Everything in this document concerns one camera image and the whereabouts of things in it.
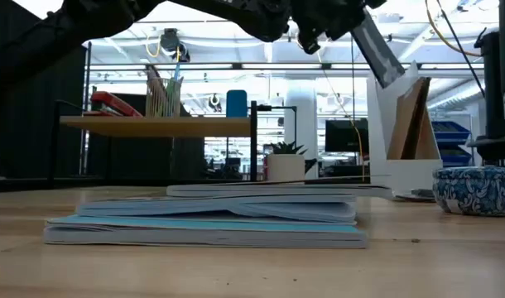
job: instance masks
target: pillar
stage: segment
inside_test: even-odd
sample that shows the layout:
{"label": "pillar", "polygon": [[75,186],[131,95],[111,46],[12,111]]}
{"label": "pillar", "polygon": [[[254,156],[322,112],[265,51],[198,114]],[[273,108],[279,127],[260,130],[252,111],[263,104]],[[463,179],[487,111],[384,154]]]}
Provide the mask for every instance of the pillar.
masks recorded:
{"label": "pillar", "polygon": [[[295,79],[287,82],[285,106],[296,106],[296,115],[292,110],[286,110],[284,115],[284,139],[286,143],[295,141],[296,145],[307,149],[306,160],[318,158],[317,136],[317,95],[315,81]],[[306,179],[319,177],[318,166],[315,165],[306,174]]]}

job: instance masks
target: notebook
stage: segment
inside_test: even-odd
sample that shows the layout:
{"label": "notebook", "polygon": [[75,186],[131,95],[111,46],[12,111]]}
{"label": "notebook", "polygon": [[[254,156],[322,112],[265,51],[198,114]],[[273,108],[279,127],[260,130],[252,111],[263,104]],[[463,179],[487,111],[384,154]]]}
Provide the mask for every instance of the notebook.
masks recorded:
{"label": "notebook", "polygon": [[50,219],[45,242],[251,248],[365,248],[357,196],[374,185],[176,185],[165,194],[80,205]]}
{"label": "notebook", "polygon": [[187,245],[251,248],[365,248],[353,226],[298,221],[87,217],[51,219],[52,244]]}
{"label": "notebook", "polygon": [[278,217],[305,221],[352,223],[355,219],[354,195],[349,194],[260,194],[215,197],[146,197],[109,199],[80,205],[81,216],[150,216],[199,214],[228,211],[246,217]]}

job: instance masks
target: black monitor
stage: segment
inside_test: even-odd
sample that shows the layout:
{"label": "black monitor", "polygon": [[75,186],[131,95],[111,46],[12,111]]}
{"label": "black monitor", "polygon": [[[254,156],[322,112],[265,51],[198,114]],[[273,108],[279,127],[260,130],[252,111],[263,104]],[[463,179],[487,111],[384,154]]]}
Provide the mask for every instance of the black monitor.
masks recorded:
{"label": "black monitor", "polygon": [[237,169],[242,165],[242,159],[236,157],[229,157],[227,159],[227,166],[233,166]]}
{"label": "black monitor", "polygon": [[[361,119],[355,121],[355,126],[361,134],[363,154],[367,155],[368,145],[368,121]],[[359,138],[352,123],[348,120],[326,121],[326,152],[359,152]]]}

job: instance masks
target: ceramic bowl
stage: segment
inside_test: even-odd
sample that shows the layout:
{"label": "ceramic bowl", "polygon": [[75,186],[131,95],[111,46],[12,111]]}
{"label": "ceramic bowl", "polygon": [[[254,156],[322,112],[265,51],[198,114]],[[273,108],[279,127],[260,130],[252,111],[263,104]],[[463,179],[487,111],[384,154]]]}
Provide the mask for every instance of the ceramic bowl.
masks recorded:
{"label": "ceramic bowl", "polygon": [[436,203],[453,214],[505,216],[505,167],[456,167],[433,172]]}

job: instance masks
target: ceiling light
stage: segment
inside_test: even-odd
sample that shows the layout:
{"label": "ceiling light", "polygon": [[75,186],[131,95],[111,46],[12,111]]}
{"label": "ceiling light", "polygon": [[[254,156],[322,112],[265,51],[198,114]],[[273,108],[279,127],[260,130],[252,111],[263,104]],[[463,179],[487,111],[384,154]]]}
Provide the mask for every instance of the ceiling light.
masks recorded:
{"label": "ceiling light", "polygon": [[157,70],[175,70],[176,65],[155,65]]}
{"label": "ceiling light", "polygon": [[[474,63],[471,65],[474,70],[483,70],[484,69],[484,64],[482,63]],[[469,66],[465,63],[461,64],[423,64],[421,66],[423,70],[467,70],[469,69]]]}
{"label": "ceiling light", "polygon": [[[402,64],[404,69],[408,69],[411,67],[410,64]],[[353,64],[353,68],[355,70],[370,70],[370,65],[366,63],[355,63]],[[351,63],[336,63],[332,64],[332,70],[351,70],[352,69],[352,64]]]}
{"label": "ceiling light", "polygon": [[91,65],[91,70],[145,70],[145,65]]}
{"label": "ceiling light", "polygon": [[181,64],[182,70],[230,70],[232,64]]}
{"label": "ceiling light", "polygon": [[266,64],[243,64],[245,70],[320,70],[322,65],[318,63],[266,63]]}

